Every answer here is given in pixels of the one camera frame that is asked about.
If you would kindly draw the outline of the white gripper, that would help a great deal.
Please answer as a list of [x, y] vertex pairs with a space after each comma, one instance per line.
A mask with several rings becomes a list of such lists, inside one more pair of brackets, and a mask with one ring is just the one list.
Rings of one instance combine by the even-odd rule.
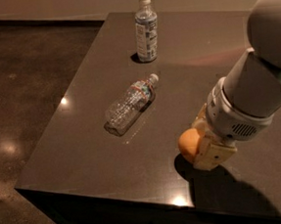
[[[224, 94], [224, 81], [224, 77], [217, 80], [191, 127], [205, 133], [211, 131], [227, 141], [251, 140], [272, 123], [273, 115], [260, 118], [238, 111]], [[236, 153], [233, 142], [225, 144], [215, 141], [212, 136], [204, 137], [200, 140], [193, 166], [198, 170], [211, 171]]]

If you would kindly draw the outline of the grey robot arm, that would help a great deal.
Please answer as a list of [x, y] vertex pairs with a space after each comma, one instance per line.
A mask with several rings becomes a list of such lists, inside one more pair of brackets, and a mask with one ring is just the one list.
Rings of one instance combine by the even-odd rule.
[[211, 171], [253, 139], [281, 108], [281, 0], [258, 0], [248, 23], [251, 47], [218, 80], [192, 127], [200, 134], [192, 164]]

